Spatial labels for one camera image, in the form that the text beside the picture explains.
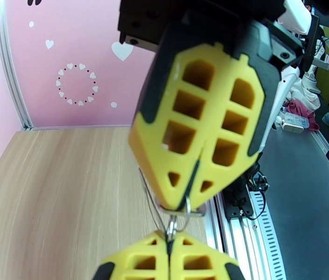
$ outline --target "black cable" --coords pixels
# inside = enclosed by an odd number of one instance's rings
[[[245,210],[242,207],[242,211],[243,211],[245,217],[252,221],[258,219],[260,217],[260,215],[263,214],[264,210],[266,209],[266,195],[264,194],[264,191],[262,191],[260,189],[259,189],[259,192],[260,192],[261,196],[263,197],[263,210],[259,213],[259,215],[257,215],[255,218],[251,218],[250,216],[247,215],[247,213],[245,212]]]
[[[321,39],[322,39],[322,40],[325,39],[324,42],[326,42],[327,40],[329,40],[328,37],[321,37]]]

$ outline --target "metal keyring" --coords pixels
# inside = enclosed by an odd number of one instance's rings
[[[186,229],[189,220],[190,220],[190,213],[191,213],[191,208],[190,208],[190,200],[189,197],[186,197],[186,212],[185,212],[185,216],[186,216],[186,222],[184,227],[181,230],[177,229],[177,216],[176,215],[171,215],[169,217],[169,222],[168,222],[168,227],[167,227],[167,241],[171,242],[175,239],[176,233],[177,232],[182,232],[183,230]]]
[[[171,215],[169,217],[168,227],[167,227],[167,242],[172,242],[175,239],[177,231],[177,216]]]

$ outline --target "screw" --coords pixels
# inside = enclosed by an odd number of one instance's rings
[[[290,55],[287,53],[287,52],[282,52],[280,54],[280,56],[283,58],[283,59],[288,59],[290,57]]]
[[[138,41],[137,40],[135,40],[135,39],[131,39],[130,41],[129,41],[132,45],[136,45],[136,44],[138,44]]]

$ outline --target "gray floor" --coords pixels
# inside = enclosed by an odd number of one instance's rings
[[[260,160],[288,280],[329,280],[329,163],[310,132],[271,131]]]

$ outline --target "wire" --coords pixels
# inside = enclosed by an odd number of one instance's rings
[[[319,51],[321,50],[321,47],[323,47],[323,43],[322,43],[322,41],[321,41],[321,44],[319,45],[319,48],[318,48],[317,51],[315,52],[315,55],[314,55],[314,56],[316,56],[316,55],[319,53]]]
[[[259,215],[257,215],[255,218],[251,218],[250,216],[247,215],[247,213],[245,212],[245,210],[242,207],[242,211],[243,211],[245,217],[249,220],[252,220],[252,221],[258,219],[260,217],[260,215],[263,214],[263,212],[266,210],[266,195],[264,194],[264,191],[262,191],[260,189],[259,189],[259,192],[260,192],[261,196],[263,197],[263,209],[259,213]]]
[[[140,171],[140,175],[141,175],[141,179],[142,179],[142,187],[145,191],[145,195],[146,195],[146,200],[147,200],[147,203],[149,205],[149,209],[150,209],[150,213],[151,213],[151,217],[153,218],[153,221],[155,223],[155,226],[158,230],[160,231],[166,231],[166,226],[164,225],[164,222],[161,218],[161,216],[159,215],[159,211],[157,210],[156,206],[155,206],[155,203],[154,203],[154,200],[153,200],[153,197],[151,196],[150,194],[150,190],[149,190],[149,186],[147,185],[146,183],[146,180],[145,180],[145,177],[144,177],[144,174],[142,173],[141,169],[139,168],[139,171]],[[150,203],[152,204],[152,206],[154,206],[155,208],[155,213],[156,213],[156,216],[158,217],[159,221],[160,221],[160,225],[162,227],[162,229],[159,228],[159,225],[157,224],[156,222],[156,219],[154,217],[154,214],[153,214],[153,211],[152,211],[152,208],[150,206]]]

